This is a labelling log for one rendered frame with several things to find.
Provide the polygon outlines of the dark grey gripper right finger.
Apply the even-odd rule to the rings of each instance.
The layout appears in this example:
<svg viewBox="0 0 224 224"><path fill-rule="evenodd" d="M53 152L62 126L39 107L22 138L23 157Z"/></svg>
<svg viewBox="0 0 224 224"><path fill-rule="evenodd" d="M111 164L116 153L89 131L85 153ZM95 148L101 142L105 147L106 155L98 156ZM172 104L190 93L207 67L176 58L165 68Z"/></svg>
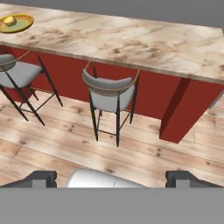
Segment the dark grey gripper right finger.
<svg viewBox="0 0 224 224"><path fill-rule="evenodd" d="M167 171L165 173L166 187L174 188L197 188L197 187L219 187L214 183L199 179L189 171Z"/></svg>

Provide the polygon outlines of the grey bar stool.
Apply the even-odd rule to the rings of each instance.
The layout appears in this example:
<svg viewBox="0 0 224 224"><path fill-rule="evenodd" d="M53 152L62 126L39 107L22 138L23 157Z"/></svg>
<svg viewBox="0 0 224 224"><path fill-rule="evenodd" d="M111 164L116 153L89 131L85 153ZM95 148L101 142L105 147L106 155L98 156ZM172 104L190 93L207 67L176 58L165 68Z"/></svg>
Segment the grey bar stool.
<svg viewBox="0 0 224 224"><path fill-rule="evenodd" d="M18 58L9 53L0 54L0 91L26 121L28 121L28 118L25 116L24 112L33 113L42 123L42 125L45 125L38 114L38 110L41 109L54 96L57 98L60 106L63 106L63 104L41 57L37 56L39 66L21 61L21 59L26 57L30 52L31 51L27 51ZM40 74L45 75L48 83L51 86L52 95L37 109L35 109L29 102L28 95L33 95L36 99L38 99L37 95L35 94L35 88L32 87L32 82ZM16 104L15 100L6 91L6 88L16 91L21 100L20 105Z"/></svg>
<svg viewBox="0 0 224 224"><path fill-rule="evenodd" d="M137 101L140 71L134 79L127 77L120 80L103 79L97 76L95 64L89 61L82 71L82 79L87 84L88 99L95 139L98 133L115 136L116 146L120 143L120 131L127 119L132 123ZM115 133L99 129L103 112L115 114Z"/></svg>

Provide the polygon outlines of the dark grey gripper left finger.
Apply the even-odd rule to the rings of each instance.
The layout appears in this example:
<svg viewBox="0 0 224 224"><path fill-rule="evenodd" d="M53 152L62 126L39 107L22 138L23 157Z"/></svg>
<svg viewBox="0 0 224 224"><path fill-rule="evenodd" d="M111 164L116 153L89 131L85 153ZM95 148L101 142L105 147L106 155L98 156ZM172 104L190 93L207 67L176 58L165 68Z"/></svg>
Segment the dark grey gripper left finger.
<svg viewBox="0 0 224 224"><path fill-rule="evenodd" d="M56 178L56 171L33 171L27 177L5 184L3 187L56 188Z"/></svg>

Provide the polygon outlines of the red dining counter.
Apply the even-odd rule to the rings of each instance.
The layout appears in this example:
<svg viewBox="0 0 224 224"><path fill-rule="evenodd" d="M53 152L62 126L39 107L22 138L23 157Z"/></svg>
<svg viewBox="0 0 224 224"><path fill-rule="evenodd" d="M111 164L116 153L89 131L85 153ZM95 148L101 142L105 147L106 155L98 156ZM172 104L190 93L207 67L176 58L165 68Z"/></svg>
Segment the red dining counter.
<svg viewBox="0 0 224 224"><path fill-rule="evenodd" d="M0 3L0 17L30 14L33 25L0 33L15 54L45 60L61 95L85 99L82 69L123 78L141 72L136 112L160 120L160 138L177 143L224 91L224 35L219 28Z"/></svg>

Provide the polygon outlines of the white rounded object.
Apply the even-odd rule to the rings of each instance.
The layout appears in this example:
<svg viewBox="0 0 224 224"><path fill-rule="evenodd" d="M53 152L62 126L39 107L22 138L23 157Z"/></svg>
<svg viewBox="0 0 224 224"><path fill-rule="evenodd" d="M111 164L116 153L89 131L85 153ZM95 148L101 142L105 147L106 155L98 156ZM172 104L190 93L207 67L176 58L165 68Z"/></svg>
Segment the white rounded object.
<svg viewBox="0 0 224 224"><path fill-rule="evenodd" d="M93 169L79 168L66 182L67 188L144 188L144 185Z"/></svg>

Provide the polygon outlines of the pale yellow food piece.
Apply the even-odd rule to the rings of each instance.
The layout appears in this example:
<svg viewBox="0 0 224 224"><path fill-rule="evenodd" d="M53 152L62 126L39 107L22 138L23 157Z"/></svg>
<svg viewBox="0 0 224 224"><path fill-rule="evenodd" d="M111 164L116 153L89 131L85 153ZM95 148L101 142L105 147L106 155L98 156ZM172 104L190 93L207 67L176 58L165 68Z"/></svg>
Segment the pale yellow food piece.
<svg viewBox="0 0 224 224"><path fill-rule="evenodd" d="M3 23L7 26L13 26L16 22L17 21L13 16L9 16L3 21Z"/></svg>

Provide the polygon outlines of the yellow and green plate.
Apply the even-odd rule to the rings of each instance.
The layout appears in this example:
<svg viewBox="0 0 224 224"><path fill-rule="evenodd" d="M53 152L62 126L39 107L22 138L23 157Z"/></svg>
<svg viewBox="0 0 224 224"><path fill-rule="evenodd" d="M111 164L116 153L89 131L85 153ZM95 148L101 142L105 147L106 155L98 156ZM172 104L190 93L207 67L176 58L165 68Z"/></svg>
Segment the yellow and green plate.
<svg viewBox="0 0 224 224"><path fill-rule="evenodd" d="M16 23L13 26L7 26L4 24L4 20L13 16L16 19ZM34 17L28 14L9 14L3 17L0 17L0 32L1 33L16 33L22 32L34 23Z"/></svg>

